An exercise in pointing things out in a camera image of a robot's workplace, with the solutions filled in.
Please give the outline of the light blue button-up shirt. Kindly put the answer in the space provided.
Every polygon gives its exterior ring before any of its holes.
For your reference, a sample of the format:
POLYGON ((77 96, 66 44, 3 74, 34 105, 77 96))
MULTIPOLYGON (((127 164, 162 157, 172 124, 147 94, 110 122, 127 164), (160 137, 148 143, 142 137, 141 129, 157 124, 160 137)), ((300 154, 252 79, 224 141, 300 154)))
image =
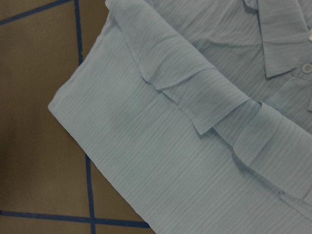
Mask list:
POLYGON ((312 231, 312 3, 108 0, 49 110, 158 234, 312 231))

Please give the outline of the blue tape strip crosswise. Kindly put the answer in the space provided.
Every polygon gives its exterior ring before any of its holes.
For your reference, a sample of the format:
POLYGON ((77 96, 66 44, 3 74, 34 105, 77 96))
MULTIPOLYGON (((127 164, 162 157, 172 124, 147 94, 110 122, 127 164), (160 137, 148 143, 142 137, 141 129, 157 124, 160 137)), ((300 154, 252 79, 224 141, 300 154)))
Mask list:
POLYGON ((70 216, 70 215, 57 215, 57 214, 39 214, 39 213, 24 213, 14 211, 0 211, 2 216, 20 217, 20 218, 33 218, 33 219, 45 219, 78 223, 89 223, 99 225, 121 226, 121 227, 133 227, 133 228, 150 228, 149 224, 144 221, 131 221, 131 220, 119 220, 119 219, 106 219, 106 218, 92 218, 82 216, 70 216))

